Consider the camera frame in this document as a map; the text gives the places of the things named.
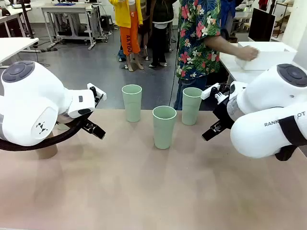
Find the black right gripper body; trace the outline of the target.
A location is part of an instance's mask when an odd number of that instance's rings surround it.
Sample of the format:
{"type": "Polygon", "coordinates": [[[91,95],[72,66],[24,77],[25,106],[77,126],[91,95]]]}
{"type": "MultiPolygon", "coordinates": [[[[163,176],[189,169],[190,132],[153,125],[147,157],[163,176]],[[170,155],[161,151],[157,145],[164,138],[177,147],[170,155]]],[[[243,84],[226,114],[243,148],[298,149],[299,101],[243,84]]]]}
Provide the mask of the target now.
{"type": "Polygon", "coordinates": [[[227,111],[228,102],[229,96],[226,96],[226,98],[219,102],[213,110],[213,114],[218,118],[216,124],[220,127],[232,127],[234,124],[234,120],[230,117],[227,111]]]}

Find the brown plastic cup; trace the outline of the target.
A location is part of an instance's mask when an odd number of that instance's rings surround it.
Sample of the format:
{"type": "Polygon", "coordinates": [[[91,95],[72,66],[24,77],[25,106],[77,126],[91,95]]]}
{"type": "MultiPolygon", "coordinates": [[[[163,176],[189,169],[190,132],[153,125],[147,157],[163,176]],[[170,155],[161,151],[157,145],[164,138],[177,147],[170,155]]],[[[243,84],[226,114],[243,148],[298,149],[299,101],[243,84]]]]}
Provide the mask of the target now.
{"type": "Polygon", "coordinates": [[[56,144],[51,145],[49,139],[54,137],[53,132],[51,131],[47,138],[42,141],[39,146],[39,149],[36,149],[35,152],[38,155],[38,158],[41,160],[50,159],[55,156],[58,152],[58,147],[56,144]]]}

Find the white plastic basket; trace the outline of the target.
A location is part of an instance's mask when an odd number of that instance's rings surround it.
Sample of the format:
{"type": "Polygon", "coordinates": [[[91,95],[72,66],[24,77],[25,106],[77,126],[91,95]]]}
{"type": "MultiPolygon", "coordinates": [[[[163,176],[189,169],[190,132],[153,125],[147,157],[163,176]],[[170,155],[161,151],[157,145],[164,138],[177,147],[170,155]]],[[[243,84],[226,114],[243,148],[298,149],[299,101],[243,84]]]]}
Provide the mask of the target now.
{"type": "Polygon", "coordinates": [[[235,58],[235,62],[243,70],[267,70],[278,64],[289,64],[293,61],[297,51],[282,42],[238,42],[238,47],[250,46],[259,53],[252,61],[235,58]]]}

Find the person's left forearm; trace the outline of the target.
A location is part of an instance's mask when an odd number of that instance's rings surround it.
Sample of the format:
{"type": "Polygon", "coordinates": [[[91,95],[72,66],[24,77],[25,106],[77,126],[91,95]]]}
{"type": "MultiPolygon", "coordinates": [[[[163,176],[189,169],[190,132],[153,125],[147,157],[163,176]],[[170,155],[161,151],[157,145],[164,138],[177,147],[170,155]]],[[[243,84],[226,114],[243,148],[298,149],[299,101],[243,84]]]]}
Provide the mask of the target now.
{"type": "Polygon", "coordinates": [[[242,50],[228,43],[224,38],[221,36],[209,36],[204,39],[204,43],[207,47],[222,53],[226,53],[232,56],[236,56],[238,58],[243,58],[242,50]]]}

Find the person's left hand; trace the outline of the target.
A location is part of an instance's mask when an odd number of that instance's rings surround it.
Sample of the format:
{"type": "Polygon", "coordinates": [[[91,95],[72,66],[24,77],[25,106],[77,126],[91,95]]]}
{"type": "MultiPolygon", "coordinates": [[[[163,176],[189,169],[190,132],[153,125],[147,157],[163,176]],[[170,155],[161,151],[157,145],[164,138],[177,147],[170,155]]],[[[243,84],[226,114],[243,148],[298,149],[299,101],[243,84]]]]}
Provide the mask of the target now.
{"type": "Polygon", "coordinates": [[[257,58],[259,50],[251,47],[245,46],[239,49],[238,58],[244,61],[252,61],[257,58]]]}

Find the white side table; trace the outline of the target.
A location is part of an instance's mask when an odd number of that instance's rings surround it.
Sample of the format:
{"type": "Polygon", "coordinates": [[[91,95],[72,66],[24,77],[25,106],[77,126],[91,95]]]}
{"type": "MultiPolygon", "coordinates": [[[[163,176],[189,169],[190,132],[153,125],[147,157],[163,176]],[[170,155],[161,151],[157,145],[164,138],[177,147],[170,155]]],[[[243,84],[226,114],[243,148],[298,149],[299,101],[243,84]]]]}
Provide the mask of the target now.
{"type": "Polygon", "coordinates": [[[235,61],[235,56],[220,53],[220,61],[234,81],[251,83],[263,70],[243,70],[235,61]]]}

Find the person in floral shirt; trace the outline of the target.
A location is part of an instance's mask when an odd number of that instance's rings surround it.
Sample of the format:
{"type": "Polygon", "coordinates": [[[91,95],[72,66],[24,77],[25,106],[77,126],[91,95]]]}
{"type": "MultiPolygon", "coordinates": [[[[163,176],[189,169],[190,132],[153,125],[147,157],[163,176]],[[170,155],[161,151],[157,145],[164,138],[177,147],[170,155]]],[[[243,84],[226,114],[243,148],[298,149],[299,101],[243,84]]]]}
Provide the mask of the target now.
{"type": "Polygon", "coordinates": [[[219,53],[204,43],[209,36],[221,36],[220,0],[180,0],[175,110],[182,109],[183,90],[203,90],[210,75],[218,73],[219,53]]]}

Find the black computer monitor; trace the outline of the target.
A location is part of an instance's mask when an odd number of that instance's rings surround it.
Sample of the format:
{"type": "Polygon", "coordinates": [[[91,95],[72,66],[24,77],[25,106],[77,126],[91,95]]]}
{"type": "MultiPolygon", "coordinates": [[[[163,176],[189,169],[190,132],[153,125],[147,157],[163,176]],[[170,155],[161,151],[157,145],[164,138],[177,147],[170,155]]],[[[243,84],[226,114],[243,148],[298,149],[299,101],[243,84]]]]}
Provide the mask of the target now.
{"type": "Polygon", "coordinates": [[[248,38],[254,42],[269,42],[275,24],[275,15],[253,9],[248,38]]]}

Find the person in blue jacket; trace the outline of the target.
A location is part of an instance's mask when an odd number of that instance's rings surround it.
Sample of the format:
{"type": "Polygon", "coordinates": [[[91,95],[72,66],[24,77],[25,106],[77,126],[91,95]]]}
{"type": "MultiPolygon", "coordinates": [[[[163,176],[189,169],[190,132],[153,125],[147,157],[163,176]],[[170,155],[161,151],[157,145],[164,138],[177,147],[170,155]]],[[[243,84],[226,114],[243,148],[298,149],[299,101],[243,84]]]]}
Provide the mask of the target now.
{"type": "Polygon", "coordinates": [[[221,2],[221,29],[230,35],[233,19],[236,15],[236,0],[220,0],[221,2]]]}

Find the person in black clothes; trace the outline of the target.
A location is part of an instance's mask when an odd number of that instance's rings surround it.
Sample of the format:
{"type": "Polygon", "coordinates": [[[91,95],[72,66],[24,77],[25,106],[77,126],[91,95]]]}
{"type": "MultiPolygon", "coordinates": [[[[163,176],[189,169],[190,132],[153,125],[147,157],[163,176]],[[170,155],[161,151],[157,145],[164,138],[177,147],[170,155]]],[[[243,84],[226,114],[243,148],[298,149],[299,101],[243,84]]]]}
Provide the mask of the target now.
{"type": "Polygon", "coordinates": [[[173,4],[177,0],[146,0],[146,15],[149,16],[150,30],[152,32],[153,59],[150,68],[167,66],[165,58],[167,26],[174,19],[173,4]]]}

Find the person in orange trousers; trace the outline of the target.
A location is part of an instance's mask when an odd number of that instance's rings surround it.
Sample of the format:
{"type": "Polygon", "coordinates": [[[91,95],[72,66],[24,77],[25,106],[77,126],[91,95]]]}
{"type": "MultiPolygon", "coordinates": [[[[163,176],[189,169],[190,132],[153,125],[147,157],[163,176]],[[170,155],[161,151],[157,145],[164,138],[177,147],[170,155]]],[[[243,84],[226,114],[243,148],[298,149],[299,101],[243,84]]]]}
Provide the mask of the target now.
{"type": "Polygon", "coordinates": [[[140,46],[138,42],[138,28],[143,24],[141,0],[108,0],[115,11],[116,24],[119,26],[121,45],[127,59],[127,67],[133,72],[130,55],[133,54],[136,65],[143,69],[138,54],[140,46]]]}

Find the white table with black edge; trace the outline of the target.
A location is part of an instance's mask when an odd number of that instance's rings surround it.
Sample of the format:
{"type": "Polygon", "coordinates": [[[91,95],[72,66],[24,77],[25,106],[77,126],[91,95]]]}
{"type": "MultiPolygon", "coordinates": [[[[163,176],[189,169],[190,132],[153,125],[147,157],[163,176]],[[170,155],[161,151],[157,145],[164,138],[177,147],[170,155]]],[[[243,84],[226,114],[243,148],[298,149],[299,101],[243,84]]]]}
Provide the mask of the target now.
{"type": "Polygon", "coordinates": [[[38,42],[38,38],[6,37],[0,38],[0,66],[19,52],[40,52],[31,50],[30,46],[38,42]]]}

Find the black stand pole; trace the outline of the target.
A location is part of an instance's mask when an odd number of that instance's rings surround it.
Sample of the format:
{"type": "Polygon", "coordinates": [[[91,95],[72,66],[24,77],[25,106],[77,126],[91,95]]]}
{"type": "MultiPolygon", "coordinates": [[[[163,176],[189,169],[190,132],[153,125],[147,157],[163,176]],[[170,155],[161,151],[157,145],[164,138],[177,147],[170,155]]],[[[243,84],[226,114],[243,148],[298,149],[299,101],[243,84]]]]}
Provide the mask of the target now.
{"type": "Polygon", "coordinates": [[[34,35],[33,35],[32,29],[29,23],[29,19],[27,16],[27,11],[26,11],[24,0],[19,0],[19,3],[21,4],[22,10],[23,10],[24,21],[25,21],[29,36],[31,39],[34,39],[34,35]]]}

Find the white metal-frame lab desk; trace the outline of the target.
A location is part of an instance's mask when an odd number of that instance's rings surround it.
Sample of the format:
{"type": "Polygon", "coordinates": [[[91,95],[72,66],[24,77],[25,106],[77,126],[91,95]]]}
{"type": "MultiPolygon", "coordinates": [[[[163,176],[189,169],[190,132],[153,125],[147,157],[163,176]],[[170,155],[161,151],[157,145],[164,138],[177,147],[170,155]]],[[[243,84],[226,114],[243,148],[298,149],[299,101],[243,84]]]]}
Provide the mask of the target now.
{"type": "Polygon", "coordinates": [[[56,6],[54,3],[46,3],[40,9],[50,40],[49,48],[54,47],[63,39],[70,39],[88,41],[90,43],[88,50],[91,50],[96,45],[96,41],[103,38],[99,5],[76,3],[71,6],[56,6]],[[74,17],[76,14],[85,15],[86,28],[84,32],[87,33],[85,36],[80,36],[77,32],[77,20],[74,17]],[[59,34],[60,16],[67,16],[71,29],[70,36],[59,34]]]}

